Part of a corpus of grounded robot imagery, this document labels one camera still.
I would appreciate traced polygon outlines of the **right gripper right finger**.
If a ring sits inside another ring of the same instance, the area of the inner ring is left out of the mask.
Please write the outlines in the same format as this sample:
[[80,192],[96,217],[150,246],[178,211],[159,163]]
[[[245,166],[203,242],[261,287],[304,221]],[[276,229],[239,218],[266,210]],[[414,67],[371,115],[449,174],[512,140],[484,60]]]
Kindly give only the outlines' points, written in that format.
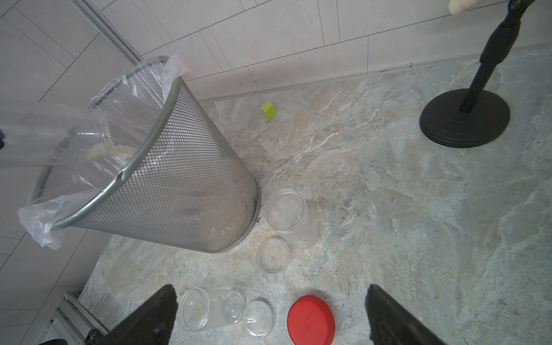
[[365,308],[376,345],[446,344],[378,285],[369,286]]

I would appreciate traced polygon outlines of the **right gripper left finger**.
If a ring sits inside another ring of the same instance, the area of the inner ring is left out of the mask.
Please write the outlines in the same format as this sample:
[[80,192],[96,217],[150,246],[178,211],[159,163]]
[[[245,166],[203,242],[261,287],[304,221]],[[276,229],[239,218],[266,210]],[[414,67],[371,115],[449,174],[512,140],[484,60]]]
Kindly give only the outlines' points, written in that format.
[[95,344],[169,344],[178,302],[172,285],[164,285]]

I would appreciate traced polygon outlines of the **red jar lid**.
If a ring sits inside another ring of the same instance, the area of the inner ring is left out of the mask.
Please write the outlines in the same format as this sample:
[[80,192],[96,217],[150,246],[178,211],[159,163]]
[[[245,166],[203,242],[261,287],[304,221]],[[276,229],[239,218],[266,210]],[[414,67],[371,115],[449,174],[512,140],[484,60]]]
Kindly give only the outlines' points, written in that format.
[[329,306],[316,296],[303,296],[291,306],[287,315],[287,330],[295,345],[330,345],[336,323]]

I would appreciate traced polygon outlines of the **clear jar lid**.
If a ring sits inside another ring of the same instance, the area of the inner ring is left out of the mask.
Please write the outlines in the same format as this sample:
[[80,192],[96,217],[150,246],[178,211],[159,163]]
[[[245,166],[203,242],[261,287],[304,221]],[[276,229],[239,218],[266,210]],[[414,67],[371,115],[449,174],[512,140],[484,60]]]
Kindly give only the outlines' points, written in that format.
[[266,275],[284,273],[291,261],[287,242],[280,237],[270,237],[264,240],[257,250],[257,267]]
[[244,309],[242,327],[250,339],[260,340],[266,338],[274,324],[274,314],[268,303],[263,300],[255,300]]

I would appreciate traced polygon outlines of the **clear rice jar with lid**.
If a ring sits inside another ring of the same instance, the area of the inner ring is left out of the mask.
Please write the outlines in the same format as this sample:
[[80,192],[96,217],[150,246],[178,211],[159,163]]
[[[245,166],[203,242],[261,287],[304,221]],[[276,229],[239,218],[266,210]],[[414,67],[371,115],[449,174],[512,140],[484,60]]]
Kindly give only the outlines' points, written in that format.
[[290,246],[312,247],[320,236],[320,226],[306,200],[297,191],[283,188],[274,192],[265,207],[271,228]]

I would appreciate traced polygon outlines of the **grey mesh waste bin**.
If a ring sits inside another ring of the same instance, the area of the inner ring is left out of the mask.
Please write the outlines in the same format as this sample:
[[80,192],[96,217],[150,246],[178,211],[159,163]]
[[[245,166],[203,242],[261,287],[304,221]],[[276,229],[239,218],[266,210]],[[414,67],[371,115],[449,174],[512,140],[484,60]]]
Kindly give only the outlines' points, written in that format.
[[185,84],[190,74],[179,55],[154,57],[91,100],[102,139],[79,163],[45,167],[18,212],[39,245],[60,248],[67,227],[206,253],[245,239],[260,188]]

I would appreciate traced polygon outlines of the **clear plastic bin liner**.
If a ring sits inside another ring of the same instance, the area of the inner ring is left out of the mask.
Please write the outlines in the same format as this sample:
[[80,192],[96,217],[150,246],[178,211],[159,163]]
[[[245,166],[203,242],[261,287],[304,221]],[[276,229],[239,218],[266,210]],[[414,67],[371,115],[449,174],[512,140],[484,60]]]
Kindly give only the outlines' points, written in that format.
[[148,136],[173,82],[192,75],[181,56],[144,60],[105,86],[88,106],[1,102],[1,166],[43,167],[17,216],[32,239],[57,250],[55,224],[112,182]]

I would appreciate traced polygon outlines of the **black stand with round base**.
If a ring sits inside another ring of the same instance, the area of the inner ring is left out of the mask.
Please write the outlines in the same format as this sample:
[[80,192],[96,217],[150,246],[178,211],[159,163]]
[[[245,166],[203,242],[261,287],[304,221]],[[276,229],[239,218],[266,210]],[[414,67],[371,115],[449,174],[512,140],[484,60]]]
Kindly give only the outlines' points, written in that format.
[[425,106],[419,125],[432,142],[453,148],[478,147],[505,131],[510,121],[510,107],[503,98],[484,88],[512,50],[519,36],[521,18],[531,4],[532,1],[508,3],[507,15],[490,35],[468,89],[447,91]]

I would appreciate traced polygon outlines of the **small green cube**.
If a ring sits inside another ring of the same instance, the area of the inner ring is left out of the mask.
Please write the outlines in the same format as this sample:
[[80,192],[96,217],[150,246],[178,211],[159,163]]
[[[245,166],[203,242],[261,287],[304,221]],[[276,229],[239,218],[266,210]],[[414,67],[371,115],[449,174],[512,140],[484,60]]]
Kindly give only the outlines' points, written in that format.
[[261,106],[261,111],[267,120],[271,120],[277,115],[277,109],[275,105],[269,101],[265,102]]

